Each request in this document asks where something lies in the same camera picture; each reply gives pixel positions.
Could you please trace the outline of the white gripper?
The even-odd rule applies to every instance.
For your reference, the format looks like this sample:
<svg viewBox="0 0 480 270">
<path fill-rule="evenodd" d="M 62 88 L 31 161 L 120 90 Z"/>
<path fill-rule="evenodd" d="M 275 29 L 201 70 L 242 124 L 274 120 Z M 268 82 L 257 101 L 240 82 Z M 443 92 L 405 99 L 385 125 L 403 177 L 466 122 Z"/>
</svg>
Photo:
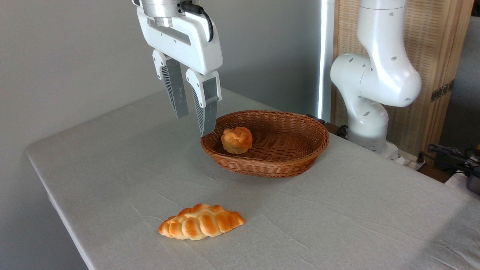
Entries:
<svg viewBox="0 0 480 270">
<path fill-rule="evenodd" d="M 214 26 L 209 42 L 209 24 L 205 17 L 187 13 L 172 19 L 172 26 L 157 26 L 151 17 L 137 7 L 142 33 L 152 48 L 154 66 L 163 80 L 177 118 L 189 114 L 180 63 L 189 67 L 187 82 L 192 87 L 201 137 L 212 133 L 216 126 L 217 105 L 221 101 L 221 85 L 216 71 L 223 65 L 221 43 Z"/>
</svg>

